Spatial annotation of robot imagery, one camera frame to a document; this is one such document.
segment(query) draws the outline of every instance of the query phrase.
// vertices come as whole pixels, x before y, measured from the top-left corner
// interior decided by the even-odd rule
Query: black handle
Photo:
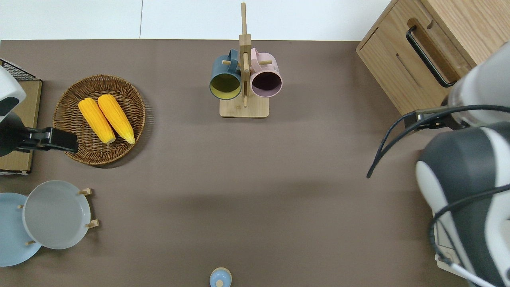
[[[428,70],[432,73],[432,75],[434,76],[434,78],[437,80],[437,82],[447,88],[447,87],[451,87],[455,84],[456,81],[453,81],[452,83],[448,83],[444,78],[443,76],[441,76],[441,74],[439,73],[439,71],[436,69],[436,67],[434,66],[434,64],[432,64],[432,62],[430,61],[430,59],[427,57],[427,55],[425,54],[425,52],[423,51],[423,49],[420,47],[420,45],[418,44],[418,42],[416,42],[416,40],[414,39],[413,37],[413,31],[416,30],[416,25],[412,26],[411,28],[409,28],[409,30],[407,31],[407,33],[405,34],[405,37],[406,39],[408,40],[409,44],[411,44],[411,47],[413,47],[413,49],[415,50],[416,54],[418,54],[418,56],[420,56],[420,59],[423,61],[423,63],[425,64],[425,66],[427,66]]]

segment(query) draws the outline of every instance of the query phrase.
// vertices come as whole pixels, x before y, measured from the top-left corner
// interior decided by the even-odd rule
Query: white wall
[[[0,39],[238,39],[241,0],[0,0]],[[390,0],[245,0],[252,39],[361,40]]]

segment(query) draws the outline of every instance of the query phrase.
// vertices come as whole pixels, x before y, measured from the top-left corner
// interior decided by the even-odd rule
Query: brown table surface
[[[1,58],[44,81],[38,127],[95,74],[135,85],[148,117],[107,168],[36,152],[31,174],[0,178],[0,192],[24,195],[54,179],[91,187],[101,222],[74,247],[0,268],[0,286],[207,286],[221,266],[234,286],[465,285],[427,243],[413,160],[430,135],[406,138],[365,178],[399,114],[357,44],[254,41],[284,85],[268,118],[238,119],[220,117],[208,89],[213,60],[237,41],[2,41]]]

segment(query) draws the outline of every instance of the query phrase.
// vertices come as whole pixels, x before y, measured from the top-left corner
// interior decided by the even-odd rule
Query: wire basket
[[[93,98],[97,101],[103,94],[111,94],[126,114],[135,134],[134,145],[145,126],[145,104],[142,96],[128,81],[111,75],[96,75],[74,83],[57,103],[53,126],[77,135],[78,152],[66,154],[84,164],[102,165],[114,162],[126,155],[134,146],[117,133],[113,143],[108,145],[103,143],[83,118],[78,103],[84,98]]]
[[[0,65],[7,70],[17,81],[39,81],[39,79],[31,73],[26,72],[20,67],[6,60],[0,59]]]

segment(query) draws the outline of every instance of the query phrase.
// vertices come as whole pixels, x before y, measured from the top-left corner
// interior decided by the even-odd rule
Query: corn
[[[92,98],[85,98],[78,103],[78,108],[83,117],[89,123],[94,133],[105,144],[111,144],[115,140],[112,128],[106,121],[105,116]]]
[[[104,94],[97,99],[97,103],[106,119],[110,122],[110,125],[112,125],[113,129],[120,137],[134,145],[135,135],[133,133],[133,128],[115,98],[110,94]]]

